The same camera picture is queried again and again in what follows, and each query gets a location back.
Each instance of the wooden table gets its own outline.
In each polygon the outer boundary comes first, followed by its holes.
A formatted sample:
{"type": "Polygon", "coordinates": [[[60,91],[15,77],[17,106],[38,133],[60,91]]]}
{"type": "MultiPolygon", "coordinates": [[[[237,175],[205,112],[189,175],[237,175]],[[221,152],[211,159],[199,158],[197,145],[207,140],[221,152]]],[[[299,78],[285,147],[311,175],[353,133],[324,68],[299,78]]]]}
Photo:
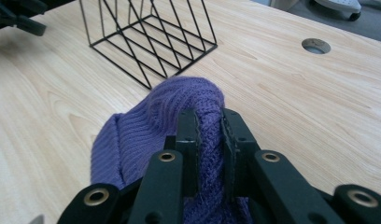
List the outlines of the wooden table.
{"type": "MultiPolygon", "coordinates": [[[[183,76],[216,83],[313,186],[381,194],[381,42],[247,0],[206,4],[219,47],[183,76]],[[331,52],[304,50],[309,37],[331,52]]],[[[0,223],[56,222],[90,184],[102,125],[148,94],[88,48],[78,2],[36,20],[42,37],[0,31],[0,223]]]]}

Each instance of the gray floor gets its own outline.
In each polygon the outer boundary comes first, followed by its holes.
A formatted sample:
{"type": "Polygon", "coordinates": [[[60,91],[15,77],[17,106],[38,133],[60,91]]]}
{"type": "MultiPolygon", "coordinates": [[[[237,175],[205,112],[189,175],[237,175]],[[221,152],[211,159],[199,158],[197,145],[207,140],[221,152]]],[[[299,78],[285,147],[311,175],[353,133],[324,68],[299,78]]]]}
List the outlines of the gray floor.
{"type": "Polygon", "coordinates": [[[300,0],[288,12],[381,41],[381,3],[373,0],[359,0],[359,2],[362,9],[357,21],[348,20],[351,13],[332,10],[319,4],[311,6],[308,0],[300,0]]]}

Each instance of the knitted cloth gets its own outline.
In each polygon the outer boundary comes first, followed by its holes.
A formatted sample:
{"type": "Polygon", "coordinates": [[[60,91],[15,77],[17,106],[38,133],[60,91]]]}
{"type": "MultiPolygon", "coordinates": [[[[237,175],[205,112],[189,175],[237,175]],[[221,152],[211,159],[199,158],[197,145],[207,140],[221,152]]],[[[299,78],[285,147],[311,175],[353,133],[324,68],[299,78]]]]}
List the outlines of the knitted cloth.
{"type": "Polygon", "coordinates": [[[180,111],[192,108],[201,135],[201,191],[185,199],[185,223],[250,223],[246,199],[226,202],[223,189],[223,152],[220,144],[222,92],[200,77],[171,77],[155,87],[126,114],[113,115],[92,148],[92,183],[119,189],[142,177],[150,156],[162,150],[166,135],[176,134],[180,111]]]}

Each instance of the purple knit fabric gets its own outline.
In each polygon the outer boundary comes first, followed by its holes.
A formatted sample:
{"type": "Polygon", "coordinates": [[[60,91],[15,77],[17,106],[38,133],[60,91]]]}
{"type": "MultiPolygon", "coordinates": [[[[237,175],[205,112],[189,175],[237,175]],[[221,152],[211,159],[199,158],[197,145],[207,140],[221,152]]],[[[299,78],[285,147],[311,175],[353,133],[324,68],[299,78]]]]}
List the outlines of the purple knit fabric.
{"type": "Polygon", "coordinates": [[[185,223],[251,223],[246,199],[225,202],[223,152],[220,145],[222,92],[200,77],[171,77],[152,90],[126,114],[115,114],[98,134],[92,148],[92,183],[119,189],[142,177],[150,156],[162,150],[166,135],[176,134],[180,111],[192,108],[202,138],[202,189],[184,202],[185,223]]]}

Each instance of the black wire basket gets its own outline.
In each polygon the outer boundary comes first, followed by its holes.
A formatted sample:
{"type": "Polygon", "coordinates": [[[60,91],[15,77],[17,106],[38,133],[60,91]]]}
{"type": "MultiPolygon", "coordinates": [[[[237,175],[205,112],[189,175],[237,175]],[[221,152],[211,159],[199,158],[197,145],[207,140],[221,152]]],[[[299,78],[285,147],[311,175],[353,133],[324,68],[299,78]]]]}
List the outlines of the black wire basket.
{"type": "Polygon", "coordinates": [[[218,46],[204,0],[79,3],[90,47],[149,90],[218,46]]]}

